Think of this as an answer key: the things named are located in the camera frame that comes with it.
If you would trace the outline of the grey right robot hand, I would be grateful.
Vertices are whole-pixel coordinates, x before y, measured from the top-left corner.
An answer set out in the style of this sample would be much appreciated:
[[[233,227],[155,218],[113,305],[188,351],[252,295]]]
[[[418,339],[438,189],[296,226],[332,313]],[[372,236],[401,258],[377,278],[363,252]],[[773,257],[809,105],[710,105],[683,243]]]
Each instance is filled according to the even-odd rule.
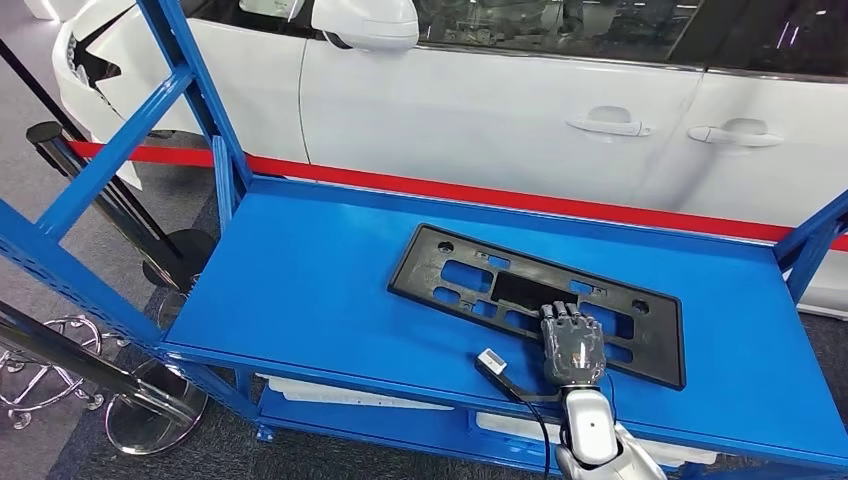
[[[562,300],[540,314],[546,378],[558,387],[595,387],[606,368],[601,323]]]

